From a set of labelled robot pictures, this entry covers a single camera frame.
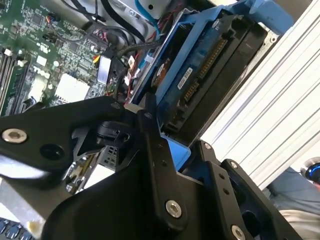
capacitor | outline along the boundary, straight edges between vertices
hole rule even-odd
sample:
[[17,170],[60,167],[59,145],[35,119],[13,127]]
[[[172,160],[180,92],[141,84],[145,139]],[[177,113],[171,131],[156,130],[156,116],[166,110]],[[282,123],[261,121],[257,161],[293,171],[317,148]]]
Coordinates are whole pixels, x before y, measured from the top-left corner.
[[53,66],[55,66],[56,68],[60,66],[60,63],[58,61],[54,61],[53,62]]

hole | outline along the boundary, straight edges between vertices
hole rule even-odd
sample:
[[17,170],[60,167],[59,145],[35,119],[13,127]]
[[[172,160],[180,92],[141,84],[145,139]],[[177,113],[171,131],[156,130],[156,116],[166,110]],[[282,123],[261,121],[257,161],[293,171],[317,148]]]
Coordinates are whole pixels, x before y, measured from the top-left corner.
[[238,229],[235,230],[235,233],[238,235],[238,237],[242,237],[242,232],[240,232]]
[[40,147],[40,154],[51,161],[57,161],[64,157],[64,150],[56,144],[45,144]]
[[246,211],[242,214],[242,218],[245,224],[246,229],[249,233],[255,238],[260,232],[260,224],[257,217],[251,211]]
[[178,209],[175,205],[173,205],[173,204],[170,205],[170,209],[171,209],[174,213],[177,213],[177,212],[179,211],[179,209]]
[[197,180],[198,180],[199,182],[202,182],[203,184],[205,183],[205,179],[204,179],[203,177],[199,177]]
[[230,192],[229,192],[227,189],[225,189],[225,188],[223,189],[223,191],[224,191],[224,193],[227,194],[227,195],[230,194]]

metal frame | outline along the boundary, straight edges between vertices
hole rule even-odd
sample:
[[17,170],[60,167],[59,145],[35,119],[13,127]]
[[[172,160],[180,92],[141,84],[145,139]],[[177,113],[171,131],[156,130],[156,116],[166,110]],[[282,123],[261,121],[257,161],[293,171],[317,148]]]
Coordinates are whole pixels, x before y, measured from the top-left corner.
[[319,8],[310,4],[202,136],[260,189],[319,156]]

blue cable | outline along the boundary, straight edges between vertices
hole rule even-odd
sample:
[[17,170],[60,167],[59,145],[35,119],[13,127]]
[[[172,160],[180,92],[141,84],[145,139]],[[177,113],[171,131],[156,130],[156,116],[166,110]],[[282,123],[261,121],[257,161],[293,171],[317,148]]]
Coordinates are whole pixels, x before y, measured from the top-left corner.
[[144,9],[144,7],[140,4],[139,0],[134,0],[135,7],[138,11],[143,15],[152,25],[155,27],[156,31],[156,39],[160,36],[160,29],[158,27],[157,21],[150,15],[150,13]]

blue light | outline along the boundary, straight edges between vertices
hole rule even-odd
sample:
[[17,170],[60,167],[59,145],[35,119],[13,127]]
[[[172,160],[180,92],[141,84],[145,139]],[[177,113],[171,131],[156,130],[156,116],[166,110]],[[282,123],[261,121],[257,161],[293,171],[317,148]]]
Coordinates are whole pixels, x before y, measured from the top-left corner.
[[312,171],[310,172],[310,177],[312,176],[312,174],[314,173],[315,170],[320,169],[320,165],[316,166],[314,169],[312,169]]

